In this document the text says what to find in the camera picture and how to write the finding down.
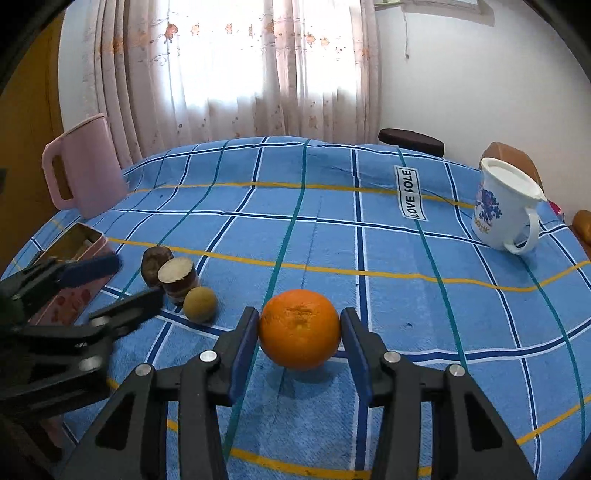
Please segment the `pink floral cushion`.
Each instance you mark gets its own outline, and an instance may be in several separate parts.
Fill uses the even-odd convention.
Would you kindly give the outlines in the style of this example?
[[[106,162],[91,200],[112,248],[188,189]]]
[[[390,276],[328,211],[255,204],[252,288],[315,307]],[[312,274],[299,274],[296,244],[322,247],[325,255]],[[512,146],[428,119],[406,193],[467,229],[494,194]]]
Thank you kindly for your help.
[[[562,210],[562,208],[558,204],[556,204],[555,202],[549,201],[549,205],[556,215],[563,215],[564,214],[564,211]]]

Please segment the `brown leather sofa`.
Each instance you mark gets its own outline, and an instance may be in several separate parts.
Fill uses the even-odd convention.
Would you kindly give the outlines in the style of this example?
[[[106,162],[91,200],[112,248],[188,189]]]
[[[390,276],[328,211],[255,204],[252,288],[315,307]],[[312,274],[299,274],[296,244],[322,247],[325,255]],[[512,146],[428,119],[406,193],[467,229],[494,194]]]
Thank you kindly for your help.
[[[571,230],[582,244],[591,246],[591,211],[579,210],[573,217]]]

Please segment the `blue plaid tablecloth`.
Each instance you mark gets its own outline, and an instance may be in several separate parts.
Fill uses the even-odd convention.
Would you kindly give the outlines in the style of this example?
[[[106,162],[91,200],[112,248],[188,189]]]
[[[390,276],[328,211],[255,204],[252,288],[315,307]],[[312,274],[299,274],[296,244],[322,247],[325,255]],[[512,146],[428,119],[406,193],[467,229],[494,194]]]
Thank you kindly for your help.
[[[589,436],[590,261],[547,204],[519,257],[472,231],[478,170],[408,149],[254,137],[176,147],[124,177],[127,197],[88,222],[122,259],[90,309],[142,290],[142,254],[163,244],[193,260],[218,310],[197,326],[166,303],[116,344],[112,386],[140,363],[211,348],[247,306],[307,289],[417,364],[463,365],[538,478],[561,477]]]

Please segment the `white mug blue print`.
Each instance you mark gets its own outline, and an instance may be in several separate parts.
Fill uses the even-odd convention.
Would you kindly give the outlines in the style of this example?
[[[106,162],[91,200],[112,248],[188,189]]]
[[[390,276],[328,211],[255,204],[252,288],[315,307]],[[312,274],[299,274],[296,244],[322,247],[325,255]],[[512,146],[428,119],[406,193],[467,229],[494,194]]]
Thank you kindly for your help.
[[[537,207],[546,201],[542,188],[529,175],[503,160],[485,157],[472,229],[489,247],[524,255],[538,243]]]

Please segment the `white air conditioner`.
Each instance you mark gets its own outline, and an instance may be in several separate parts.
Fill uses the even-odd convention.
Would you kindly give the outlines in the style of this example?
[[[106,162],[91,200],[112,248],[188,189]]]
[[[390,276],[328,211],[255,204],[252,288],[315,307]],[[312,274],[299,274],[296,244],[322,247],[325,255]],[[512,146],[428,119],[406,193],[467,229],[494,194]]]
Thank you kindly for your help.
[[[411,5],[417,7],[435,7],[454,9],[464,12],[480,14],[481,6],[478,0],[375,0],[374,6],[402,6]]]

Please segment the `small green-brown kiwi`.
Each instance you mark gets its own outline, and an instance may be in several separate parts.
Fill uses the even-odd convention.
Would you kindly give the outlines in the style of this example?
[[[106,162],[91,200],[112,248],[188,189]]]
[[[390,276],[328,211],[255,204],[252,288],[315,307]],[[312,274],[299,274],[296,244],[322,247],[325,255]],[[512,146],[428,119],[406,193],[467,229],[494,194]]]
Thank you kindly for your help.
[[[186,318],[195,324],[211,322],[217,311],[217,298],[211,288],[197,286],[192,288],[183,301]]]

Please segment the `pink plastic kettle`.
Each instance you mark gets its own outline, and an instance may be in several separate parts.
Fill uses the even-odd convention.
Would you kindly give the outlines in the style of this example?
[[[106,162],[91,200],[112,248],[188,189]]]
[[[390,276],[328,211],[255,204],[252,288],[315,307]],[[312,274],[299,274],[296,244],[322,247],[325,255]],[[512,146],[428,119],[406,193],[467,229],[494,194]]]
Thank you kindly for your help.
[[[62,160],[71,197],[61,196],[53,160]],[[96,217],[123,200],[128,186],[116,155],[107,118],[99,113],[48,143],[41,165],[54,206]]]

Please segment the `sheer floral curtain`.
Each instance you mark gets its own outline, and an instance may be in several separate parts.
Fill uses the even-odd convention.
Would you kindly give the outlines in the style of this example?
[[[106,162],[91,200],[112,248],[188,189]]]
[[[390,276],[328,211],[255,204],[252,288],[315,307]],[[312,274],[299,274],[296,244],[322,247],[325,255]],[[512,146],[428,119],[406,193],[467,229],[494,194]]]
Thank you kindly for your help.
[[[377,136],[370,1],[92,1],[82,45],[122,167],[215,140]]]

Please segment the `dark round stool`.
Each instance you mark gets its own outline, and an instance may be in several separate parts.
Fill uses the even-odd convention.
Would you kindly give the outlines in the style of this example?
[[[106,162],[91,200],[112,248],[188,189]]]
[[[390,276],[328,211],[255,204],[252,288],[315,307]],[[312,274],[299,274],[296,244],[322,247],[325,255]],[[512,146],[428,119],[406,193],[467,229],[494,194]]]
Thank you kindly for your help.
[[[378,140],[393,146],[399,146],[424,154],[443,157],[445,144],[428,135],[404,129],[382,129],[378,134]]]

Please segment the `gold metal tin box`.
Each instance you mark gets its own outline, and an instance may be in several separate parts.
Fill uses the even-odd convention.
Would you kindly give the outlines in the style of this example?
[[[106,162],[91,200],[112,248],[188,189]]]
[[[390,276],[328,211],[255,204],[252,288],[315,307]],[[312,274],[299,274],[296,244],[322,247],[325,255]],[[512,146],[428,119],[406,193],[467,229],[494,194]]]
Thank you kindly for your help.
[[[63,271],[57,292],[31,317],[29,323],[72,325],[117,272],[120,264],[114,257],[102,232],[79,222],[69,227],[34,264],[56,260],[73,267]]]

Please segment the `dark brown taro left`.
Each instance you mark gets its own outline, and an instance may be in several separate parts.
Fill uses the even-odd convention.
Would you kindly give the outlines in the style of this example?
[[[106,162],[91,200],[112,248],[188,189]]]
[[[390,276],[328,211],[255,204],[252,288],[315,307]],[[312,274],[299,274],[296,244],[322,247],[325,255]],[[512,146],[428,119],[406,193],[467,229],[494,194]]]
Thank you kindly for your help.
[[[172,258],[172,251],[161,245],[149,247],[143,252],[140,274],[148,287],[162,287],[161,282],[158,280],[158,271],[161,266]]]

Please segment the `brown wooden door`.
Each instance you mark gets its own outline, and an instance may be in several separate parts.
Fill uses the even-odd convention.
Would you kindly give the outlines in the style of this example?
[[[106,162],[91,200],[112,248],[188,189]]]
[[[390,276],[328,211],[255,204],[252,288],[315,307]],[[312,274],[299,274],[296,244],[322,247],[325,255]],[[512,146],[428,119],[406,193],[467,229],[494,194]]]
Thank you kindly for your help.
[[[64,15],[31,44],[1,94],[1,267],[55,213],[41,167],[46,144],[63,132],[58,51]]]

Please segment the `orange fruit back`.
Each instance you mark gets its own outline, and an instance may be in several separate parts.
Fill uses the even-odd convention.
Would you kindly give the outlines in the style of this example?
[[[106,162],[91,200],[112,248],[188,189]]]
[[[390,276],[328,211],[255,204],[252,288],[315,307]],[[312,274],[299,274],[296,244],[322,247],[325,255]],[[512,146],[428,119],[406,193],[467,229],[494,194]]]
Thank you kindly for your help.
[[[290,290],[273,296],[259,319],[259,343],[283,368],[318,368],[338,350],[341,323],[332,302],[314,291]]]

